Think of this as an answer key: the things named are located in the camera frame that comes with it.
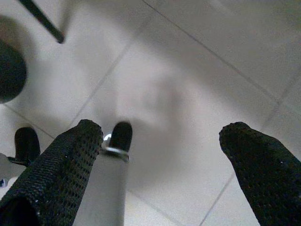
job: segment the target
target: black rubber foot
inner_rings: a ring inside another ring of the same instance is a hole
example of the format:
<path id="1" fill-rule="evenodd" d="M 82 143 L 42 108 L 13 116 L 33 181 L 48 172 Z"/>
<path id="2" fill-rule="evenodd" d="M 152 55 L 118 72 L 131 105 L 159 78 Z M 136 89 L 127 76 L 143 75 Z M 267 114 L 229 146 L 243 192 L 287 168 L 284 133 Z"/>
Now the black rubber foot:
<path id="1" fill-rule="evenodd" d="M 109 147 L 115 147 L 128 152 L 132 142 L 133 130 L 130 123 L 119 122 L 112 132 Z"/>
<path id="2" fill-rule="evenodd" d="M 12 163 L 28 167 L 40 155 L 40 144 L 36 132 L 30 127 L 17 130 L 15 134 L 16 156 L 8 157 Z"/>
<path id="3" fill-rule="evenodd" d="M 58 43 L 63 44 L 65 41 L 65 37 L 63 35 L 60 35 L 60 37 L 58 37 L 56 40 Z"/>

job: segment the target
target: black stand leg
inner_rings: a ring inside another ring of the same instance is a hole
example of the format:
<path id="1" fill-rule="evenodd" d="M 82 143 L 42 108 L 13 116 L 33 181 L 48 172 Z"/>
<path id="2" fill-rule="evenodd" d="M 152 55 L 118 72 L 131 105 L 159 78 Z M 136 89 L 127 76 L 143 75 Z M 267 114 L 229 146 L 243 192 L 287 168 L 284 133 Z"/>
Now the black stand leg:
<path id="1" fill-rule="evenodd" d="M 19 0 L 30 13 L 57 39 L 58 43 L 63 43 L 63 34 L 53 26 L 42 11 L 31 0 Z"/>

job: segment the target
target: black chair leg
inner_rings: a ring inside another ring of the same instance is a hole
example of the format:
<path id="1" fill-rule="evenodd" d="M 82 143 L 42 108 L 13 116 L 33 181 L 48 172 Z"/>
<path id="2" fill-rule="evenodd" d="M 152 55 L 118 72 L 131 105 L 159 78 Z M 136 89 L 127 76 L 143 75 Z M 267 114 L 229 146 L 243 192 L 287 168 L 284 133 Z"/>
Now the black chair leg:
<path id="1" fill-rule="evenodd" d="M 58 43 L 63 43 L 64 36 L 54 25 L 47 19 L 42 11 L 31 0 L 19 0 L 30 13 L 56 38 Z"/>

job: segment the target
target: metal clamp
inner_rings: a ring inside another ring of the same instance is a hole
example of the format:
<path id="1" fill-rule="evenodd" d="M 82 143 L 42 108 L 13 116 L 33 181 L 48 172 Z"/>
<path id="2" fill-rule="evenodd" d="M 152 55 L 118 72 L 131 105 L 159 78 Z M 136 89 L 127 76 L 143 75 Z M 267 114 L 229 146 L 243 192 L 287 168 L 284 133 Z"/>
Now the metal clamp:
<path id="1" fill-rule="evenodd" d="M 102 154 L 113 154 L 119 158 L 121 158 L 124 162 L 130 161 L 130 156 L 128 155 L 128 152 L 125 152 L 121 149 L 115 148 L 115 147 L 103 147 L 100 150 L 100 153 Z"/>

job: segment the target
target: black round object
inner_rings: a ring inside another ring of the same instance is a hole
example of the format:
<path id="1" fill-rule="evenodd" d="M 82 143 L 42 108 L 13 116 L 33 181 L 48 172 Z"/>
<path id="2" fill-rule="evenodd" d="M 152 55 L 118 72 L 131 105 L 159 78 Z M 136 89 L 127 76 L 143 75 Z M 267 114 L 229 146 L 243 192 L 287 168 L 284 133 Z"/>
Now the black round object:
<path id="1" fill-rule="evenodd" d="M 0 104 L 14 99 L 26 82 L 26 64 L 21 54 L 0 40 Z"/>

